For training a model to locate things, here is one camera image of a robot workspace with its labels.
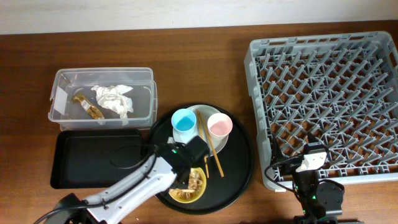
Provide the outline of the food scraps with rice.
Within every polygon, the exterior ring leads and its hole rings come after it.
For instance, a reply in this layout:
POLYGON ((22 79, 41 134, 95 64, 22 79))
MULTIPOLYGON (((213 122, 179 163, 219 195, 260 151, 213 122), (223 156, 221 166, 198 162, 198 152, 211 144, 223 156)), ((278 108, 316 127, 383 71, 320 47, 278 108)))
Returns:
POLYGON ((187 189, 171 189, 170 193, 185 200, 190 200, 200 193, 202 187, 203 181, 200 173, 192 169, 190 171, 187 189))

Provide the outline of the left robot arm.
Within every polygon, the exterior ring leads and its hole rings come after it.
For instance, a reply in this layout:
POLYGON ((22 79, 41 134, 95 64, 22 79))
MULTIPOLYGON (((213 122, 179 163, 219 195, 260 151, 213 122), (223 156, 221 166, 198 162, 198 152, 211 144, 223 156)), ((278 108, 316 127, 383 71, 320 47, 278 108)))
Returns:
POLYGON ((151 152, 133 173, 83 200, 69 194, 35 222, 119 223, 152 196, 173 185, 186 186, 191 168, 209 154, 207 143, 199 136, 187 143, 146 144, 145 147, 151 152))

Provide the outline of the white napkin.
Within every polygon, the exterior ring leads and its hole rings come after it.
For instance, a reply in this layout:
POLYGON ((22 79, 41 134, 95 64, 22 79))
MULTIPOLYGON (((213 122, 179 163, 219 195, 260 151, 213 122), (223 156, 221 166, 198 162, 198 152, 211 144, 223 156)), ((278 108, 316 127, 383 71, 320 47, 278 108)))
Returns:
POLYGON ((128 113, 133 113, 132 100, 124 94, 133 90, 133 87, 126 85, 91 87, 96 92, 96 101, 102 108, 117 113, 121 119, 127 119, 128 113))

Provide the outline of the yellow bowl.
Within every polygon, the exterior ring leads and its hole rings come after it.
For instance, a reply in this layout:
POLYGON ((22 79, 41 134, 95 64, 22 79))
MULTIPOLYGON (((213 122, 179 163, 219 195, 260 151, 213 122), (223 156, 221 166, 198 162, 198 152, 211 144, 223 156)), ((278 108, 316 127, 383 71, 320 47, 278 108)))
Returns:
POLYGON ((196 170, 197 172, 199 172, 200 173, 200 175, 201 175, 201 178, 202 178, 202 181, 203 181, 203 187, 201 188, 201 191, 200 191, 200 193, 196 196, 196 197, 193 197, 192 199, 190 199, 190 200, 185 200, 185 199, 183 199, 183 198, 181 198, 181 197, 178 197, 178 196, 176 196, 176 195, 174 195, 174 194, 171 194, 170 193, 170 190, 169 190, 169 195, 175 200, 175 201, 177 201, 177 202, 180 202, 180 203, 193 203, 193 202, 195 202, 195 201, 197 201, 203 194, 204 194, 204 192, 205 192, 205 189, 206 189, 206 174, 205 174, 205 172, 203 171, 203 169, 202 168, 191 168, 190 169, 190 171, 191 170, 196 170))

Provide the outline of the gold foil wrapper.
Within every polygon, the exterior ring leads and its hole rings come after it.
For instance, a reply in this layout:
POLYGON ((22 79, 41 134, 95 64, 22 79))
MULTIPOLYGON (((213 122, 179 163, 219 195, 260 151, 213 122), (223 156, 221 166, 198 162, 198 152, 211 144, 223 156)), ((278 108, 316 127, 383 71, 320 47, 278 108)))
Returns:
POLYGON ((92 104, 85 95, 78 93, 73 97, 74 101, 78 101, 81 107, 93 118, 93 119, 104 119, 103 113, 92 104))

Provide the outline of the pink cup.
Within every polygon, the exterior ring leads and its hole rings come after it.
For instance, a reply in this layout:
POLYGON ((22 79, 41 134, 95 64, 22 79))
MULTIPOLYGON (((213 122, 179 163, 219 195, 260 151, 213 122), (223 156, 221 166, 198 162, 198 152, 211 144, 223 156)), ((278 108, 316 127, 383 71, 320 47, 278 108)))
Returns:
POLYGON ((232 131, 233 122, 227 114, 215 113, 208 118, 207 126, 211 137, 223 139, 232 131))

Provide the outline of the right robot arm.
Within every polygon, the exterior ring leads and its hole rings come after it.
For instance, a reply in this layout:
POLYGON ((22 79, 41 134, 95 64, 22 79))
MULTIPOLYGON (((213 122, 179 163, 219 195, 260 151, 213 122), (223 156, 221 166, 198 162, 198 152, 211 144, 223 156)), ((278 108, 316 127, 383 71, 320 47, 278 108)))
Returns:
POLYGON ((331 159, 330 151, 313 134, 308 133, 307 137, 302 153, 286 157, 273 136, 271 163, 267 168, 277 167, 282 175, 293 177, 290 191, 303 210, 303 215, 293 218, 294 223, 338 223, 336 217, 342 214, 345 188, 334 180, 318 178, 317 170, 331 159))

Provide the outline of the blue cup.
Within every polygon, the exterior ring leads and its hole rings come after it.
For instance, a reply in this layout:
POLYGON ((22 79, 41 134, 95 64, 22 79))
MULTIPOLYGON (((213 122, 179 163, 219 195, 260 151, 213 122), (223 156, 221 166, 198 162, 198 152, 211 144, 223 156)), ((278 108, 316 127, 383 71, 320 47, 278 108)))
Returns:
POLYGON ((175 142, 187 143, 197 134, 197 117, 192 110, 179 109, 171 118, 175 142))

